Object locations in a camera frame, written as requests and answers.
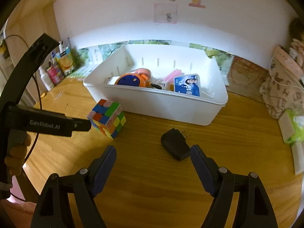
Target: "rubik's cube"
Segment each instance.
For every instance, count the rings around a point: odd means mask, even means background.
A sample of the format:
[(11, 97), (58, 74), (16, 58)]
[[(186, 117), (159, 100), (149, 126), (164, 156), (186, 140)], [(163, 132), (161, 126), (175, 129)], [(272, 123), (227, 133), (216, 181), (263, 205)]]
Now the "rubik's cube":
[(112, 139), (118, 135), (127, 121), (119, 103), (104, 99), (95, 105), (87, 118), (94, 128)]

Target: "metal screw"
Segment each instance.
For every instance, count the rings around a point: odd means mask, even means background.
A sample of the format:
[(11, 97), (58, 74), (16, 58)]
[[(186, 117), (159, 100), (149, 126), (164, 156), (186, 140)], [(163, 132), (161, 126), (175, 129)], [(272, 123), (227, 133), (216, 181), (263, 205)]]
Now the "metal screw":
[(227, 168), (225, 168), (225, 167), (221, 167), (220, 169), (219, 169), (219, 171), (221, 172), (221, 173), (227, 173)]
[(54, 179), (56, 179), (56, 178), (57, 178), (57, 174), (56, 174), (56, 173), (54, 173), (54, 174), (51, 175), (51, 179), (52, 179), (52, 180), (54, 180)]
[(250, 173), (250, 176), (252, 176), (253, 178), (257, 178), (257, 174), (255, 172)]
[(87, 168), (82, 168), (82, 169), (80, 169), (80, 171), (79, 171), (79, 173), (80, 173), (81, 175), (86, 174), (87, 172), (88, 172), (88, 169), (87, 169)]

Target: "blue gripper pad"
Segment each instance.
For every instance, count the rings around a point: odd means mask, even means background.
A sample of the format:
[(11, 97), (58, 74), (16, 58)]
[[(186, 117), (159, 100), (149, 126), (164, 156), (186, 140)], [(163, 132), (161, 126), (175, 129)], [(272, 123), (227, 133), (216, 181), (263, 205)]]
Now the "blue gripper pad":
[(93, 198), (102, 192), (115, 161), (116, 149), (108, 146), (101, 157), (94, 159), (89, 166), (89, 192)]
[(221, 187), (218, 165), (204, 154), (199, 145), (190, 148), (190, 158), (205, 191), (215, 197)]

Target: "pink square drawing on wall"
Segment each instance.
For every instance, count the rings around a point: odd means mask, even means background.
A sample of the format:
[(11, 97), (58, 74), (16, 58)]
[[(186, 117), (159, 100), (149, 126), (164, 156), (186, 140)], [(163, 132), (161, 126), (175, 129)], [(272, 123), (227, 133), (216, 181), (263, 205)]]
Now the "pink square drawing on wall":
[(169, 3), (154, 4), (155, 23), (177, 23), (177, 5)]

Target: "blue package with woman's photo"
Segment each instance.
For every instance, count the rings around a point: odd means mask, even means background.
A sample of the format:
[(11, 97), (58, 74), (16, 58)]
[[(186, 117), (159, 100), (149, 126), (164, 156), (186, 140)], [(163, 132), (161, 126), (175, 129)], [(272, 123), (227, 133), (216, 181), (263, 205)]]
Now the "blue package with woman's photo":
[(200, 96), (200, 77), (198, 74), (187, 74), (174, 78), (174, 92)]

